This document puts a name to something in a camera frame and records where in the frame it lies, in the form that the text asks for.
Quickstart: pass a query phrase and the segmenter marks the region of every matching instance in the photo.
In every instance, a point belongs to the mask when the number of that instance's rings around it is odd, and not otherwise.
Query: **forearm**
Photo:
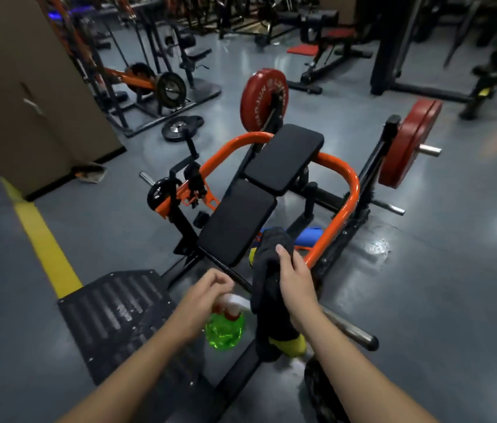
[[[124,423],[132,419],[182,341],[162,327],[97,389],[57,423]]]
[[[434,423],[436,419],[390,382],[320,310],[301,316],[317,359],[353,423]]]

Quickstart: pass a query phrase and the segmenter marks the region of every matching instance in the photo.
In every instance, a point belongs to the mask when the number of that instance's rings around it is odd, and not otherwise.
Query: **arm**
[[[387,379],[323,314],[311,272],[280,245],[280,288],[295,326],[310,342],[353,423],[436,423],[428,411]]]
[[[233,286],[230,277],[210,269],[189,288],[164,326],[57,423],[130,421],[174,354],[200,334],[216,298]]]

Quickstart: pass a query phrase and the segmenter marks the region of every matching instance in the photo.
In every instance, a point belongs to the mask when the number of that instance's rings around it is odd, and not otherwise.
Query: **person's left hand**
[[[217,297],[233,290],[235,282],[223,272],[210,268],[192,285],[165,324],[169,332],[184,342],[194,340],[210,318]]]

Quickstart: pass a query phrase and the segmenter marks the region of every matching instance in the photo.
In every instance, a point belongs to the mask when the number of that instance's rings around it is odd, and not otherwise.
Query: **yellow floor line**
[[[76,273],[72,266],[70,266],[61,247],[58,246],[53,233],[50,232],[35,204],[25,201],[19,191],[5,179],[0,178],[0,180],[4,184],[9,198],[12,200],[13,209],[16,211],[25,232],[29,236],[33,249],[35,249],[35,254],[37,254],[37,258],[41,261],[43,269],[57,293],[57,297],[65,297],[80,289],[82,282],[76,276]]]

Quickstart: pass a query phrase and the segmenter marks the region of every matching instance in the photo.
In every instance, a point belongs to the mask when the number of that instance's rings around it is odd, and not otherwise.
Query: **black ribbed footplate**
[[[158,273],[113,272],[60,299],[58,307],[95,384],[162,327],[176,307]],[[144,404],[144,412],[165,421],[203,366],[201,335],[168,365]]]

